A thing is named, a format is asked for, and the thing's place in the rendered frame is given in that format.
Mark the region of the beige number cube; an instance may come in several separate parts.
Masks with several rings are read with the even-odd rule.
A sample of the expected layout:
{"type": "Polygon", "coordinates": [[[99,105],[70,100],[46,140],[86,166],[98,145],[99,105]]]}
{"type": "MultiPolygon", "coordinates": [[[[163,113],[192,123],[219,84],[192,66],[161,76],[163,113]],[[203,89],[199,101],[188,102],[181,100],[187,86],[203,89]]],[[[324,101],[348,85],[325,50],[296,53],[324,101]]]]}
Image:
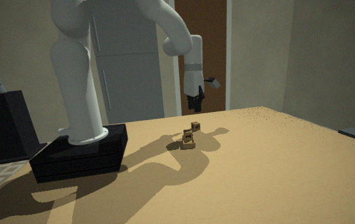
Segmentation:
{"type": "Polygon", "coordinates": [[[191,129],[186,129],[186,130],[183,130],[183,135],[184,135],[184,140],[192,140],[192,131],[191,129]]]}
{"type": "Polygon", "coordinates": [[[191,122],[191,128],[196,131],[200,129],[200,123],[197,121],[191,122]]]}

